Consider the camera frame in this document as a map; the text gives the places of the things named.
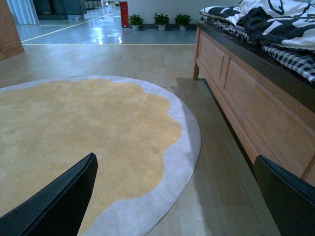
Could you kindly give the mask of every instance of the red fire extinguisher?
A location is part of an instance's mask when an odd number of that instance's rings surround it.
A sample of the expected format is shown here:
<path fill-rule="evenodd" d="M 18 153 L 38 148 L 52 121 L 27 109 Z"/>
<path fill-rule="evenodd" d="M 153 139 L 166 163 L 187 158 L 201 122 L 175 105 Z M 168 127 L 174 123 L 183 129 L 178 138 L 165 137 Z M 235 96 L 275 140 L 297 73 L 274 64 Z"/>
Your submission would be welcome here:
<path fill-rule="evenodd" d="M 122 27 L 129 28 L 129 16 L 128 16 L 128 2 L 120 2 L 120 14 L 122 17 Z"/>

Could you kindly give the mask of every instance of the shiny floor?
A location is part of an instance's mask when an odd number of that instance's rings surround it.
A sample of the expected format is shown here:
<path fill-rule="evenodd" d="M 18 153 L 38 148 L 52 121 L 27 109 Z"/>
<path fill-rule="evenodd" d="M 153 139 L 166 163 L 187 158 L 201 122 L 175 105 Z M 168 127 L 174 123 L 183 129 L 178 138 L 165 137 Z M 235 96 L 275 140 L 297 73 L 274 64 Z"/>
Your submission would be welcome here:
<path fill-rule="evenodd" d="M 194 44 L 196 30 L 122 28 L 118 7 L 87 10 L 84 20 L 39 20 L 18 25 L 24 46 L 38 44 Z"/>

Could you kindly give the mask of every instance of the white flower pot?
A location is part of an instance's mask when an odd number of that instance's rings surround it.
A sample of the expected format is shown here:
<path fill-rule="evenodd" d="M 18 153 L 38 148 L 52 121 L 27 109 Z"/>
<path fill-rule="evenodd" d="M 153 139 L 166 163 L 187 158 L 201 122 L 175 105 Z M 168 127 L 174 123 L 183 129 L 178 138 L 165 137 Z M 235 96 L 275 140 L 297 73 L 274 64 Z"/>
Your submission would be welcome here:
<path fill-rule="evenodd" d="M 132 29 L 133 30 L 139 30 L 140 29 L 140 25 L 132 25 Z"/>
<path fill-rule="evenodd" d="M 158 31 L 165 31 L 165 26 L 166 25 L 158 25 Z"/>
<path fill-rule="evenodd" d="M 179 26 L 179 30 L 185 31 L 185 30 L 186 30 L 186 27 L 185 27 L 185 26 Z"/>

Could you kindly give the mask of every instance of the patterned bedding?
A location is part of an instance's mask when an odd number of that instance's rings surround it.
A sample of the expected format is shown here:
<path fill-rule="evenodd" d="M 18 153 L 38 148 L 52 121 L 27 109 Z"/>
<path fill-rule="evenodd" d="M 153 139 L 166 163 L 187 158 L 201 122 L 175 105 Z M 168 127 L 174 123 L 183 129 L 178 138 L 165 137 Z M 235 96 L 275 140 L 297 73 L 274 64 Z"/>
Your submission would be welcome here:
<path fill-rule="evenodd" d="M 240 7 L 206 7 L 200 14 L 211 25 L 260 46 L 315 84 L 315 4 L 243 0 Z"/>

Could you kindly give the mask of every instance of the curtain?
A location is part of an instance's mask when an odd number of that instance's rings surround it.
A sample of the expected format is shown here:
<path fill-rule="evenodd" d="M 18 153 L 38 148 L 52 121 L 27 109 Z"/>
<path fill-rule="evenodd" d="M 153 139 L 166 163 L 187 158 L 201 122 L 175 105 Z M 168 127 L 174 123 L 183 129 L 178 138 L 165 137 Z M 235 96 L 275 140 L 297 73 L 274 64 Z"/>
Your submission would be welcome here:
<path fill-rule="evenodd" d="M 39 25 L 33 0 L 7 0 L 15 24 Z"/>

